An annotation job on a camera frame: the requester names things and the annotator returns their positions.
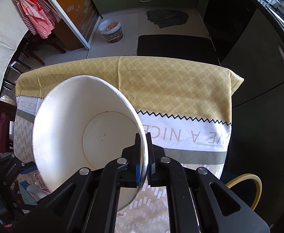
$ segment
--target tiled floor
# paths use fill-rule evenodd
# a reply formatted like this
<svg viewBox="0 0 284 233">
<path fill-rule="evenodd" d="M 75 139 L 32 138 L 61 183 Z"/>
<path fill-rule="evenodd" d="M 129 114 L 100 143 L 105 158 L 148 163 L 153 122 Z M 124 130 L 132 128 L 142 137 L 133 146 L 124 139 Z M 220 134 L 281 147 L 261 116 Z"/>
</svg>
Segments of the tiled floor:
<svg viewBox="0 0 284 233">
<path fill-rule="evenodd" d="M 209 38 L 208 31 L 195 9 L 174 8 L 188 14 L 189 17 L 187 22 L 183 25 L 175 25 L 162 29 L 147 20 L 146 11 L 154 9 L 160 8 L 135 8 L 103 14 L 101 21 L 104 21 L 107 18 L 116 18 L 121 22 L 124 37 L 117 43 L 107 43 L 97 30 L 91 43 L 90 51 L 85 48 L 81 48 L 75 51 L 67 50 L 66 54 L 62 54 L 52 46 L 45 45 L 42 46 L 40 50 L 35 51 L 35 53 L 46 63 L 47 66 L 86 58 L 134 56 L 137 54 L 138 37 L 141 35 L 178 34 Z M 61 42 L 58 42 L 57 44 L 65 49 Z M 23 62 L 32 67 L 32 69 L 41 67 L 41 64 L 31 57 L 24 57 Z M 16 64 L 16 67 L 22 71 L 25 70 L 19 64 Z M 15 82 L 18 77 L 19 74 L 16 71 L 9 71 L 8 79 L 10 81 Z"/>
</svg>

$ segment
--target paper bucket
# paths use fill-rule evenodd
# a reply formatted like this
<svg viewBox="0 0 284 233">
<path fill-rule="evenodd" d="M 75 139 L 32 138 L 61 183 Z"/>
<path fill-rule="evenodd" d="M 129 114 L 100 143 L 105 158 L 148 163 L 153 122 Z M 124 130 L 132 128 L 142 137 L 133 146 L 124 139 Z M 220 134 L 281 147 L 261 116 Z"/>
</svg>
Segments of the paper bucket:
<svg viewBox="0 0 284 233">
<path fill-rule="evenodd" d="M 102 79 L 80 75 L 51 90 L 37 112 L 33 153 L 37 168 L 53 192 L 77 170 L 103 168 L 141 137 L 141 176 L 137 189 L 121 188 L 118 208 L 141 190 L 148 150 L 141 120 L 126 97 Z"/>
</svg>

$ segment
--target gray cloth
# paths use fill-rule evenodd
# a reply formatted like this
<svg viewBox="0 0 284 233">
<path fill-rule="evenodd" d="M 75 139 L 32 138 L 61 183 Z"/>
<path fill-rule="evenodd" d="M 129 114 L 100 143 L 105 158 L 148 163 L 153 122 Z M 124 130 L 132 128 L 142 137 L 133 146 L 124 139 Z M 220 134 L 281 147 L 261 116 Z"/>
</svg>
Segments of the gray cloth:
<svg viewBox="0 0 284 233">
<path fill-rule="evenodd" d="M 178 10 L 151 10 L 147 11 L 147 20 L 157 24 L 159 28 L 185 24 L 188 14 Z"/>
</svg>

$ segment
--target gray stripe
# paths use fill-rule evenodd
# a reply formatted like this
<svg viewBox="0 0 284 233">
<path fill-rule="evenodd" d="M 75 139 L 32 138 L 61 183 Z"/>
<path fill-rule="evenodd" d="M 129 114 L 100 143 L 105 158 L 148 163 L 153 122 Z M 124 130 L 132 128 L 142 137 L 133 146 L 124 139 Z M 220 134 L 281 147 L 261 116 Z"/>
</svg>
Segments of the gray stripe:
<svg viewBox="0 0 284 233">
<path fill-rule="evenodd" d="M 20 109 L 17 109 L 17 116 L 20 116 L 20 117 L 24 118 L 25 120 L 28 120 L 31 123 L 34 123 L 34 120 L 35 120 L 34 115 L 27 113 L 27 112 L 20 110 Z"/>
<path fill-rule="evenodd" d="M 166 156 L 182 164 L 220 165 L 224 164 L 226 152 L 188 151 L 164 148 Z"/>
</svg>

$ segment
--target trash can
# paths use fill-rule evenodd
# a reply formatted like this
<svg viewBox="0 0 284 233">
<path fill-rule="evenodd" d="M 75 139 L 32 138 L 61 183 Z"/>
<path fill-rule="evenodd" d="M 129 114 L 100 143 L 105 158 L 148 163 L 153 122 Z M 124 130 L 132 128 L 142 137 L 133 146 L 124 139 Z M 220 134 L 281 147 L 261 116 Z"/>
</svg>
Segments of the trash can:
<svg viewBox="0 0 284 233">
<path fill-rule="evenodd" d="M 118 20 L 104 20 L 99 25 L 99 32 L 109 43 L 116 43 L 124 36 L 121 29 L 121 23 Z"/>
</svg>

